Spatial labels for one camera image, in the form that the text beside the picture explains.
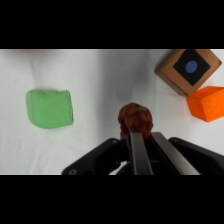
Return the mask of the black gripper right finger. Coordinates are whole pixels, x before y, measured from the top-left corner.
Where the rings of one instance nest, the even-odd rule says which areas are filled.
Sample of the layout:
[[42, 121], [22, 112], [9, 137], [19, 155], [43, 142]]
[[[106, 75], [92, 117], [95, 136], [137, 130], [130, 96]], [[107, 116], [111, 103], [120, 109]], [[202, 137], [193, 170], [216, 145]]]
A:
[[160, 132], [151, 134], [151, 144], [180, 175], [224, 175], [224, 156]]

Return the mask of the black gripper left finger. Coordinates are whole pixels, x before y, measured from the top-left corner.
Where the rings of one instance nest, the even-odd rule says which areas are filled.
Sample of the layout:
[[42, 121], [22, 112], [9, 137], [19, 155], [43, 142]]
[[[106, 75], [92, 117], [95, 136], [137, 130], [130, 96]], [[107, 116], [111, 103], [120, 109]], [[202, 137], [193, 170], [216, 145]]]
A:
[[152, 175], [148, 153], [140, 133], [121, 139], [109, 138], [93, 150], [67, 166], [63, 175], [109, 175], [121, 164], [126, 165], [117, 175]]

